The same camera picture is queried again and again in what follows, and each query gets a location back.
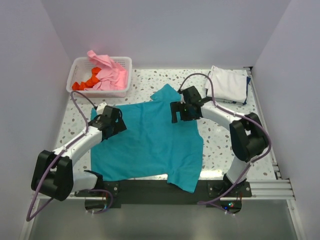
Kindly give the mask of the teal t shirt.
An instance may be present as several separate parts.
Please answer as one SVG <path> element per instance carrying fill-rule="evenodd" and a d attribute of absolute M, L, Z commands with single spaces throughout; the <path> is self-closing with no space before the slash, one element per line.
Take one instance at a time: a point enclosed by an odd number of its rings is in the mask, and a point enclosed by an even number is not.
<path fill-rule="evenodd" d="M 119 105 L 126 130 L 90 150 L 91 170 L 104 181 L 167 175 L 167 182 L 193 193 L 203 163 L 204 140 L 196 121 L 172 123 L 170 104 L 180 95 L 169 85 L 151 101 Z"/>

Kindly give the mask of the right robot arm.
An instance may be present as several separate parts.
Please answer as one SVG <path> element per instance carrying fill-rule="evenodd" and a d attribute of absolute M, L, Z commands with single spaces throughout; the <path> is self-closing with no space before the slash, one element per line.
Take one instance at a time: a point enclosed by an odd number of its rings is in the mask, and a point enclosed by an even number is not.
<path fill-rule="evenodd" d="M 179 90 L 179 101 L 170 103 L 171 122 L 211 120 L 229 131 L 234 159 L 223 176 L 221 192 L 233 197 L 240 190 L 240 184 L 247 179 L 247 172 L 253 163 L 271 150 L 271 140 L 262 127 L 257 114 L 239 113 L 217 104 L 212 97 L 201 97 L 196 87 Z"/>

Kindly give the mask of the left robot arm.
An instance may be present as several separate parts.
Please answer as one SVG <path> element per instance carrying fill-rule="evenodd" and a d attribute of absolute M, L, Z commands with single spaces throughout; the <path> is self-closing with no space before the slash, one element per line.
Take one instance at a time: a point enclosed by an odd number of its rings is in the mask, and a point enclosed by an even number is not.
<path fill-rule="evenodd" d="M 70 193 L 87 191 L 99 196 L 104 190 L 103 176 L 92 170 L 74 172 L 76 162 L 91 148 L 127 129 L 119 108 L 100 104 L 96 116 L 75 138 L 37 157 L 31 189 L 58 201 Z"/>

